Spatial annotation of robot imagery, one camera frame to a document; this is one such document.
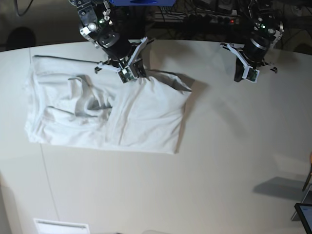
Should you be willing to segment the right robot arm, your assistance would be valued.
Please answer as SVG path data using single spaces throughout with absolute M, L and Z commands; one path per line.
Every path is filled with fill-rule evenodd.
M 148 37 L 139 42 L 130 42 L 115 29 L 111 7 L 107 0 L 71 0 L 80 19 L 79 32 L 96 48 L 108 56 L 95 67 L 115 72 L 123 83 L 146 77 L 141 52 L 150 43 Z

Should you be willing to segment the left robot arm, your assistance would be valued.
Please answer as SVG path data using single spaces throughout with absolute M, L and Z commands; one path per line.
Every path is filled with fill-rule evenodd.
M 270 66 L 271 71 L 277 72 L 272 63 L 265 61 L 265 56 L 282 38 L 284 24 L 272 9 L 271 0 L 245 0 L 241 7 L 240 12 L 246 16 L 246 39 L 243 47 L 233 49 L 236 55 L 234 81 L 256 83 L 261 67 Z

